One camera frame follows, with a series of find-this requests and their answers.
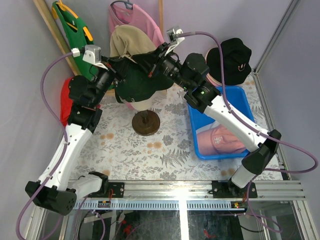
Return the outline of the blue plastic bin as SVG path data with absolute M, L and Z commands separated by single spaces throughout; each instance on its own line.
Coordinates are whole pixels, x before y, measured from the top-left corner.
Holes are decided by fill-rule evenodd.
M 245 91 L 239 86 L 226 87 L 227 100 L 250 120 L 254 120 Z M 219 121 L 188 107 L 194 150 L 203 161 L 243 158 L 249 151 Z

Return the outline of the dark green cap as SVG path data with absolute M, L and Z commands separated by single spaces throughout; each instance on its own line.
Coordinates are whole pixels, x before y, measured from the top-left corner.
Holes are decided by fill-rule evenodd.
M 129 66 L 126 77 L 114 85 L 115 98 L 120 104 L 131 102 L 130 94 L 138 91 L 162 91 L 169 89 L 174 82 L 165 76 L 157 75 L 149 78 L 136 63 Z

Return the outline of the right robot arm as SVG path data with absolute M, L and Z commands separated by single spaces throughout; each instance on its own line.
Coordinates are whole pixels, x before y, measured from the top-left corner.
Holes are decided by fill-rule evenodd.
M 224 95 L 206 81 L 209 67 L 202 54 L 190 53 L 181 63 L 169 49 L 170 45 L 164 43 L 154 51 L 135 54 L 132 59 L 149 78 L 166 77 L 183 88 L 184 99 L 193 109 L 223 124 L 244 144 L 249 152 L 241 166 L 227 182 L 218 184 L 212 194 L 215 197 L 248 197 L 248 183 L 262 173 L 276 154 L 280 132 L 255 125 L 224 100 Z

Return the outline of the dark mannequin base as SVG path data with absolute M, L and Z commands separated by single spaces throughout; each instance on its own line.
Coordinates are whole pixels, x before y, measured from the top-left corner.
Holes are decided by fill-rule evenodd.
M 160 118 L 152 110 L 137 112 L 132 118 L 133 130 L 141 136 L 151 136 L 160 128 Z

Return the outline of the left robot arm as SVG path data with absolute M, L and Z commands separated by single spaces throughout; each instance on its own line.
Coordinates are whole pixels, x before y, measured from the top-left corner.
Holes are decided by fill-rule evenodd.
M 36 206 L 68 215 L 76 201 L 88 195 L 105 197 L 110 190 L 108 176 L 91 171 L 70 184 L 71 172 L 83 147 L 93 135 L 102 115 L 98 107 L 106 90 L 121 75 L 113 68 L 118 59 L 103 57 L 91 62 L 98 68 L 93 80 L 82 75 L 69 82 L 69 97 L 72 100 L 67 124 L 62 126 L 63 137 L 49 165 L 37 181 L 29 181 L 25 192 Z

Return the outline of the cream foam mannequin head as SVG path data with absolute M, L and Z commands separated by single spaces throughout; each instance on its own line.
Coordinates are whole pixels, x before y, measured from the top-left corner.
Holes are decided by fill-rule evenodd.
M 137 111 L 148 110 L 156 97 L 156 91 L 142 90 L 130 94 L 130 104 Z

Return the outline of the black hat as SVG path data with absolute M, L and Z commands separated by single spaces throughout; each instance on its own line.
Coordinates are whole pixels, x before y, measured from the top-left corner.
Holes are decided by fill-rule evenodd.
M 224 84 L 237 86 L 243 84 L 252 68 L 249 64 L 252 50 L 241 39 L 230 38 L 221 43 L 224 68 Z M 222 83 L 220 53 L 217 47 L 210 50 L 207 58 L 209 74 Z

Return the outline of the khaki hat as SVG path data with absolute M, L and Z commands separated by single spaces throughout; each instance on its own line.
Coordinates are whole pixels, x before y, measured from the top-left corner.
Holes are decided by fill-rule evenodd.
M 110 57 L 145 54 L 156 50 L 156 46 L 139 28 L 118 25 L 110 37 Z

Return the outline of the pink t-shirt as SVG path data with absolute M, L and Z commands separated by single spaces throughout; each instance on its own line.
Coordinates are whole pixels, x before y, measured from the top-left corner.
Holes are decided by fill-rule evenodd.
M 112 4 L 108 9 L 109 35 L 113 33 L 116 26 L 129 25 L 143 31 L 157 48 L 164 43 L 160 28 L 151 16 L 137 4 L 132 9 Z

